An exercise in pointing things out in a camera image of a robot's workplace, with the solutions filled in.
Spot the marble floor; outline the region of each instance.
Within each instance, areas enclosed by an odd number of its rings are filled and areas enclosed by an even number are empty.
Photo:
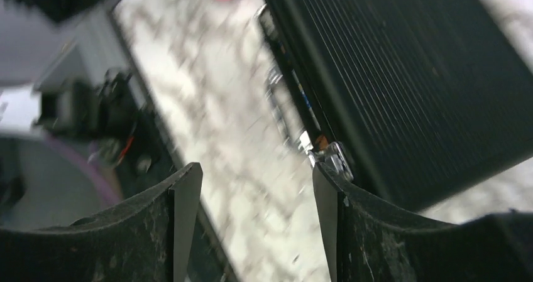
[[[484,0],[533,67],[533,0]],[[262,0],[122,0],[116,17],[243,281],[329,281],[306,158],[283,146],[264,100]],[[533,161],[425,212],[464,222],[533,210]]]

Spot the gray surface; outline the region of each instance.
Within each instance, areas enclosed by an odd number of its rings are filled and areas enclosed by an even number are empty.
[[[102,209],[92,183],[65,158],[36,141],[18,141],[16,147],[28,188],[5,216],[6,227],[69,225]]]
[[[41,84],[47,87],[58,87],[69,77],[88,77],[84,57],[77,45],[69,45],[64,48],[59,57],[50,64],[37,78],[35,88]]]
[[[72,24],[59,28],[36,11],[6,7],[0,0],[0,85],[38,77],[72,35]]]

